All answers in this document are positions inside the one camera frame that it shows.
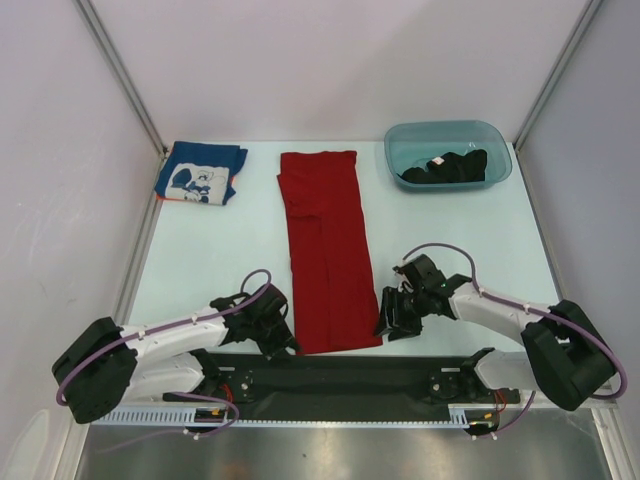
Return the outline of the red t shirt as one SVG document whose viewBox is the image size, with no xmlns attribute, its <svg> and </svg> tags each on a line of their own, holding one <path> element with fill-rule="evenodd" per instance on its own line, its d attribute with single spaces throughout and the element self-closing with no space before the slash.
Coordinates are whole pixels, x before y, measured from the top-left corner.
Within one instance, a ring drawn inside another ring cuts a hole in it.
<svg viewBox="0 0 640 480">
<path fill-rule="evenodd" d="M 354 151 L 281 156 L 294 328 L 305 354 L 382 343 L 356 160 Z"/>
</svg>

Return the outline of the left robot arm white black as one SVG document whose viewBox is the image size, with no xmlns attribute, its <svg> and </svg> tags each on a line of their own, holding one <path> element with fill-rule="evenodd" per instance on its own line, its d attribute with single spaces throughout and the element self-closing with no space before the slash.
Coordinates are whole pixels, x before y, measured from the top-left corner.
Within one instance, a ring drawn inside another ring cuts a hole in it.
<svg viewBox="0 0 640 480">
<path fill-rule="evenodd" d="M 54 362 L 56 401 L 88 424 L 132 400 L 209 401 L 217 393 L 228 400 L 213 349 L 252 341 L 267 360 L 285 359 L 301 349 L 287 313 L 285 295 L 265 284 L 214 299 L 185 319 L 119 326 L 100 318 Z"/>
</svg>

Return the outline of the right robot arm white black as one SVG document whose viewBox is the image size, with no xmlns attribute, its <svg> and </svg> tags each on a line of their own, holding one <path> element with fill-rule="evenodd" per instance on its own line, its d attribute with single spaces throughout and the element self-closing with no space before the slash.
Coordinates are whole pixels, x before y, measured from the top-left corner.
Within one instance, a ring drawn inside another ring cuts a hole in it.
<svg viewBox="0 0 640 480">
<path fill-rule="evenodd" d="M 394 272 L 400 281 L 383 290 L 375 336 L 417 337 L 425 317 L 439 316 L 480 325 L 521 345 L 519 352 L 488 348 L 474 357 L 461 376 L 462 391 L 473 401 L 502 388 L 530 390 L 574 411 L 617 372 L 606 343 L 571 301 L 546 307 L 500 297 L 472 277 L 446 277 L 424 254 Z"/>
</svg>

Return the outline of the folded blue printed t shirt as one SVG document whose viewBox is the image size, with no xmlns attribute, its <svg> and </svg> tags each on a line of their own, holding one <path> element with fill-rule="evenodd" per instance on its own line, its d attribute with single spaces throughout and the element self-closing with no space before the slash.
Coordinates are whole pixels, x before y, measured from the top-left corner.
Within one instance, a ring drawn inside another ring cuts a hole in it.
<svg viewBox="0 0 640 480">
<path fill-rule="evenodd" d="M 176 141 L 160 170 L 155 194 L 174 201 L 224 206 L 236 194 L 233 182 L 247 154 L 239 145 Z"/>
</svg>

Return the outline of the black t shirt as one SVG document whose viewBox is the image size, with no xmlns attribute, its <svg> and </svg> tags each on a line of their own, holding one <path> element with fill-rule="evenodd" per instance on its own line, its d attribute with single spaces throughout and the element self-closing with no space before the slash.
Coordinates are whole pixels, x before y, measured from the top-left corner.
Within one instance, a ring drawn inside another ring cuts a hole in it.
<svg viewBox="0 0 640 480">
<path fill-rule="evenodd" d="M 483 149 L 465 155 L 447 152 L 427 161 L 424 166 L 405 170 L 400 178 L 419 185 L 483 182 L 487 164 L 488 155 Z"/>
</svg>

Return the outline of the teal plastic bin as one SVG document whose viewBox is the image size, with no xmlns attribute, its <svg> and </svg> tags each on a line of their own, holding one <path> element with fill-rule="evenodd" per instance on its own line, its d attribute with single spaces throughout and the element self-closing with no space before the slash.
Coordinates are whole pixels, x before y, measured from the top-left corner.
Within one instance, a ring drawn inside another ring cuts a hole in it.
<svg viewBox="0 0 640 480">
<path fill-rule="evenodd" d="M 483 149 L 488 155 L 483 182 L 457 184 L 411 184 L 400 175 L 411 167 L 424 166 L 447 152 L 465 155 Z M 435 193 L 480 190 L 506 180 L 513 162 L 507 143 L 493 125 L 480 120 L 428 121 L 399 124 L 384 138 L 386 164 L 395 184 L 411 193 Z"/>
</svg>

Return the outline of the left aluminium frame post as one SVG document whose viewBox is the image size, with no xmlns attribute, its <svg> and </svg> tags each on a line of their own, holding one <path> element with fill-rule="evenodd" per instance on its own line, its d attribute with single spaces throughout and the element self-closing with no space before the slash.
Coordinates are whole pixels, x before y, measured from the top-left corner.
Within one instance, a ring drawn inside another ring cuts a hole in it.
<svg viewBox="0 0 640 480">
<path fill-rule="evenodd" d="M 72 0 L 71 3 L 85 24 L 146 137 L 154 150 L 159 155 L 164 155 L 167 147 L 96 6 L 90 0 Z"/>
</svg>

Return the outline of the aluminium frame post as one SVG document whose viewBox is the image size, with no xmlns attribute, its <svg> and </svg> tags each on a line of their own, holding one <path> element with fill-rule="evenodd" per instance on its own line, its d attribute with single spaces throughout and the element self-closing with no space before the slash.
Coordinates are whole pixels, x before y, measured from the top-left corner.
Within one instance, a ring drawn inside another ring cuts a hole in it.
<svg viewBox="0 0 640 480">
<path fill-rule="evenodd" d="M 164 155 L 167 147 L 96 6 L 90 0 L 72 0 L 71 3 L 85 24 L 146 137 L 154 150 L 159 155 Z"/>
<path fill-rule="evenodd" d="M 543 82 L 542 88 L 537 94 L 529 109 L 513 142 L 514 150 L 519 152 L 526 143 L 531 131 L 542 115 L 547 103 L 560 83 L 564 73 L 583 43 L 591 26 L 606 4 L 604 0 L 589 0 L 585 2 L 575 25 L 572 27 L 567 40 L 562 46 L 553 66 Z"/>
</svg>

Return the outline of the right aluminium frame post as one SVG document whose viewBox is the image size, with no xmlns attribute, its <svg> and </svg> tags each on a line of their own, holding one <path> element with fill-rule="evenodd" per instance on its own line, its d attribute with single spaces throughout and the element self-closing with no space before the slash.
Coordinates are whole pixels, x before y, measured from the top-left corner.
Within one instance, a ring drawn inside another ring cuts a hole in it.
<svg viewBox="0 0 640 480">
<path fill-rule="evenodd" d="M 529 109 L 513 142 L 514 150 L 519 152 L 526 143 L 531 131 L 542 115 L 547 103 L 560 83 L 564 73 L 583 43 L 591 26 L 606 4 L 604 0 L 589 0 L 585 2 L 575 25 L 572 27 L 567 40 L 562 46 L 553 66 L 543 82 L 542 88 L 537 94 Z"/>
</svg>

